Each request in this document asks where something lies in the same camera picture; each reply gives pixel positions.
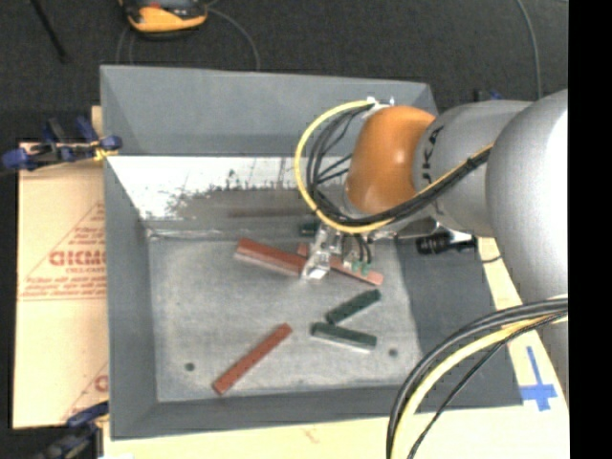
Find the cardboard sheet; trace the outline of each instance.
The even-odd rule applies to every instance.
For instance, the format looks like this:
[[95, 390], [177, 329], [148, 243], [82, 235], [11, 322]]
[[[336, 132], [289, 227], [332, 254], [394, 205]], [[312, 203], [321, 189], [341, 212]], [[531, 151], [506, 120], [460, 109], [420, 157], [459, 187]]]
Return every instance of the cardboard sheet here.
[[102, 165], [20, 173], [13, 427], [107, 399]]

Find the red block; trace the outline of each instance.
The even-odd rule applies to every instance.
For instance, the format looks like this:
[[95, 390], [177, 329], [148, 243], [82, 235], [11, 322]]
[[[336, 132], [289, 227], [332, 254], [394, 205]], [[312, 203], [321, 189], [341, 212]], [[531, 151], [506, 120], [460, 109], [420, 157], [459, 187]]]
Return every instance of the red block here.
[[292, 333], [287, 323], [277, 327], [270, 335], [262, 340], [249, 354], [235, 363], [226, 373], [212, 384], [212, 388], [219, 394], [224, 394], [242, 378], [254, 365], [266, 357], [281, 341]]

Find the yellow cable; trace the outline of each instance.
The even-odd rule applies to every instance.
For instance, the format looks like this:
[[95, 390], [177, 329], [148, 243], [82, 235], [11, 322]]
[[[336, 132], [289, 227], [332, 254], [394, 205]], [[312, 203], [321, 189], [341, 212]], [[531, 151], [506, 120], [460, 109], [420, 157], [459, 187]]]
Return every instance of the yellow cable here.
[[[378, 221], [376, 223], [371, 223], [369, 225], [363, 225], [363, 226], [347, 226], [347, 225], [343, 225], [342, 223], [337, 223], [336, 221], [330, 219], [329, 217], [327, 217], [325, 214], [323, 214], [319, 210], [317, 203], [311, 197], [311, 195], [308, 193], [308, 190], [306, 189], [306, 185], [304, 185], [304, 181], [302, 180], [301, 169], [300, 169], [300, 161], [301, 161], [302, 151], [304, 150], [304, 147], [306, 146], [306, 142], [313, 135], [313, 133], [317, 130], [317, 128], [319, 126], [321, 126], [326, 120], [329, 120], [330, 118], [332, 118], [333, 116], [335, 116], [336, 114], [339, 114], [341, 112], [344, 112], [344, 111], [347, 111], [347, 110], [350, 110], [350, 109], [357, 109], [359, 107], [363, 107], [363, 106], [369, 105], [371, 103], [372, 103], [371, 100], [355, 100], [353, 102], [347, 102], [347, 103], [344, 103], [344, 104], [339, 105], [337, 107], [334, 107], [333, 109], [330, 109], [327, 112], [321, 114], [302, 133], [302, 136], [300, 137], [299, 142], [297, 143], [297, 147], [295, 148], [294, 174], [295, 174], [295, 180], [297, 182], [297, 190], [299, 190], [299, 193], [301, 194], [302, 198], [304, 199], [304, 201], [306, 202], [308, 207], [313, 210], [313, 212], [317, 215], [317, 217], [323, 223], [325, 223], [326, 225], [328, 225], [328, 226], [330, 226], [330, 227], [332, 227], [332, 228], [334, 228], [334, 229], [336, 229], [338, 231], [342, 231], [342, 232], [345, 232], [345, 233], [351, 233], [351, 234], [366, 233], [366, 232], [369, 232], [369, 231], [377, 230], [378, 228], [382, 228], [383, 226], [388, 225], [389, 223], [394, 221], [394, 218], [384, 219], [382, 221]], [[472, 155], [472, 157], [475, 157], [475, 156], [483, 153], [487, 149], [491, 149], [492, 145], [493, 145], [493, 143], [488, 144], [487, 146], [481, 148], [479, 151], [474, 153]], [[435, 182], [433, 182], [432, 184], [430, 184], [429, 186], [427, 186], [423, 190], [419, 191], [416, 194], [416, 196], [425, 194], [425, 193], [429, 192], [430, 190], [432, 190], [433, 188], [435, 188], [437, 185], [439, 185], [441, 182], [443, 182], [447, 177], [452, 175], [459, 168], [463, 167], [463, 165], [465, 163], [466, 162], [463, 162], [463, 163], [457, 165], [455, 168], [453, 168], [449, 172], [447, 172], [444, 175], [442, 175]]]
[[[508, 325], [500, 330], [497, 330], [494, 333], [485, 335], [484, 337], [473, 341], [465, 347], [461, 347], [459, 350], [457, 350], [456, 352], [448, 356], [446, 359], [444, 359], [442, 362], [440, 362], [425, 376], [425, 378], [421, 381], [421, 383], [417, 386], [417, 388], [410, 396], [404, 409], [404, 413], [402, 414], [402, 418], [398, 423], [396, 436], [399, 437], [401, 435], [400, 431], [404, 428], [402, 425], [404, 420], [408, 419], [416, 412], [416, 410], [419, 408], [419, 405], [423, 401], [423, 398], [429, 392], [431, 387], [433, 387], [434, 384], [436, 384], [445, 374], [447, 374], [450, 369], [455, 367], [464, 359], [475, 354], [476, 352], [488, 348], [505, 339], [506, 337], [509, 337], [513, 333], [520, 331], [521, 329], [526, 328], [527, 326], [532, 325], [534, 323], [537, 323], [545, 318], [547, 317], [527, 319]], [[410, 450], [412, 444], [413, 443], [411, 443], [409, 445], [409, 448], [407, 448], [406, 450]]]
[[299, 139], [299, 142], [297, 143], [297, 147], [295, 148], [294, 174], [295, 174], [295, 180], [297, 181], [297, 190], [299, 190], [299, 193], [301, 194], [304, 201], [306, 201], [306, 204], [308, 205], [308, 207], [315, 212], [315, 214], [318, 216], [318, 218], [323, 223], [325, 223], [326, 225], [329, 225], [330, 227], [338, 231], [343, 231], [345, 233], [365, 233], [371, 230], [376, 230], [377, 228], [381, 228], [384, 225], [390, 223], [392, 220], [389, 219], [389, 220], [380, 221], [378, 223], [372, 223], [370, 225], [352, 227], [352, 226], [342, 225], [328, 218], [325, 214], [323, 214], [320, 210], [318, 210], [317, 203], [308, 193], [308, 190], [306, 189], [306, 185], [304, 185], [304, 181], [302, 180], [302, 175], [301, 175], [300, 161], [302, 157], [302, 151], [304, 149], [304, 146], [306, 145], [306, 142], [321, 124], [323, 124], [326, 120], [332, 118], [336, 114], [339, 114], [341, 112], [344, 112], [350, 109], [357, 109], [365, 105], [370, 105], [371, 103], [372, 102], [370, 100], [355, 100], [353, 102], [347, 102], [342, 105], [339, 105], [338, 107], [334, 107], [333, 109], [328, 110], [327, 112], [323, 113], [318, 118], [316, 118], [308, 126], [308, 128], [302, 133], [302, 136]]

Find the cable bundle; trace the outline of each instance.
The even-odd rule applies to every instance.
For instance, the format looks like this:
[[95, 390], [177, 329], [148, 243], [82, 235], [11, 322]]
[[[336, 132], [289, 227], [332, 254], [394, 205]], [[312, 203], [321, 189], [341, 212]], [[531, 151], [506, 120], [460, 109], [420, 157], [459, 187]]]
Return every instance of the cable bundle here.
[[412, 370], [391, 409], [386, 436], [386, 457], [391, 459], [395, 437], [403, 416], [413, 415], [427, 392], [458, 363], [476, 352], [489, 349], [439, 406], [433, 418], [411, 446], [408, 459], [415, 456], [431, 427], [445, 407], [469, 382], [475, 372], [509, 341], [568, 315], [567, 296], [498, 311], [463, 327], [427, 354]]
[[[332, 172], [334, 168], [350, 160], [351, 155], [342, 157], [322, 171], [320, 171], [320, 167], [325, 155], [345, 137], [348, 126], [353, 118], [362, 112], [372, 109], [377, 103], [378, 102], [373, 100], [356, 100], [325, 112], [308, 126], [295, 149], [294, 172], [297, 181], [297, 189], [302, 198], [322, 222], [342, 232], [352, 234], [367, 233], [382, 228], [394, 221], [399, 221], [411, 216], [431, 204], [436, 198], [456, 185], [475, 168], [485, 163], [492, 150], [492, 144], [485, 146], [427, 188], [418, 192], [412, 199], [394, 208], [369, 216], [350, 216], [330, 201], [330, 199], [320, 190], [320, 186], [324, 182], [346, 173], [348, 168], [334, 173], [330, 172]], [[322, 129], [315, 140], [313, 149], [309, 155], [306, 166], [306, 183], [304, 183], [300, 170], [302, 152], [306, 142], [313, 136], [315, 131], [328, 120], [330, 120], [329, 123]]]

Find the yellow device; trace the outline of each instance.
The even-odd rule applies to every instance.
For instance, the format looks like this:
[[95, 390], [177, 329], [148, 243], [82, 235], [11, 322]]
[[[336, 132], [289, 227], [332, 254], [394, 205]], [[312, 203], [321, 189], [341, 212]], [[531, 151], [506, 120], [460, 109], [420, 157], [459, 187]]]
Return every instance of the yellow device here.
[[193, 31], [207, 19], [200, 0], [119, 0], [130, 26], [150, 37]]

